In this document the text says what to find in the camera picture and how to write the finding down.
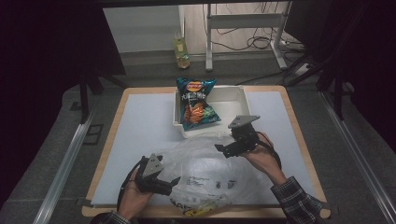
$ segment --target white wall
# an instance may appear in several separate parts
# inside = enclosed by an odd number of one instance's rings
[[[104,8],[119,53],[173,49],[181,32],[178,6]]]

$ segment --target person's right hand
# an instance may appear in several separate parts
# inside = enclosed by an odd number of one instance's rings
[[[273,147],[273,143],[269,140],[265,133],[258,133],[260,141]],[[270,151],[260,145],[249,152],[244,152],[241,156],[245,157],[256,169],[264,172],[274,185],[281,185],[287,181],[287,178],[283,174],[282,170],[276,162],[276,159],[271,155]]]

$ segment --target person's left hand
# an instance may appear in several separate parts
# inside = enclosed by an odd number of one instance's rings
[[[140,213],[148,204],[151,196],[154,194],[152,192],[141,192],[134,182],[134,177],[136,176],[137,170],[131,175],[130,181],[125,186],[118,213],[131,220],[132,217]]]

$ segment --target plastic bag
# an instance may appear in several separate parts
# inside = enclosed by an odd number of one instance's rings
[[[169,197],[183,215],[197,217],[256,192],[258,178],[252,165],[242,157],[226,159],[214,147],[232,141],[224,132],[203,133],[160,153],[164,170],[159,178],[181,177]]]
[[[215,84],[215,79],[205,81],[183,77],[177,79],[177,89],[180,94],[180,123],[183,124],[184,131],[221,120],[213,107],[206,102],[206,97]]]

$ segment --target clear plastic bag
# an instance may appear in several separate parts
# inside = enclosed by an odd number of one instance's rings
[[[243,157],[226,159],[214,147],[233,142],[224,132],[204,133],[188,138],[163,155],[164,170],[159,178],[181,177],[173,187],[170,200],[189,217],[234,203],[238,196],[254,195],[257,173]]]

